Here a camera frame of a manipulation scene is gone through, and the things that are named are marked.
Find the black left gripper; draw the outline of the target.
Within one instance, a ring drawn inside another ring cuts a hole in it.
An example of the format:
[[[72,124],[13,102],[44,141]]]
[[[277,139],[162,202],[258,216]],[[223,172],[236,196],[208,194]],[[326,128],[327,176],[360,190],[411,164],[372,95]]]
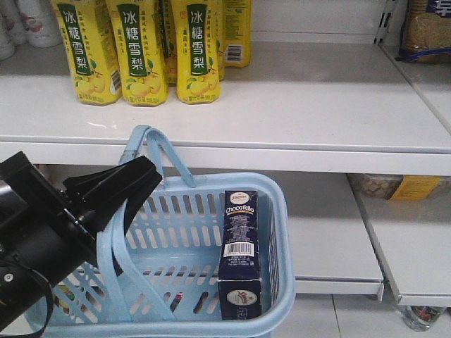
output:
[[[96,239],[113,214],[125,206],[124,230],[162,180],[145,156],[97,173],[63,181],[66,194],[82,206],[82,222],[70,209],[71,202],[19,151],[1,162],[1,178],[71,247],[83,261],[97,265]]]

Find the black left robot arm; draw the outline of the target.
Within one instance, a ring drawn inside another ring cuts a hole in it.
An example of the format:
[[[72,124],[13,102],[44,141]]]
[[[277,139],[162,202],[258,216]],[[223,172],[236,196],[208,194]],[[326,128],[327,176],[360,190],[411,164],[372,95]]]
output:
[[[59,190],[19,151],[1,162],[1,327],[82,263],[97,265],[97,234],[121,205],[133,218],[162,176],[145,156]]]

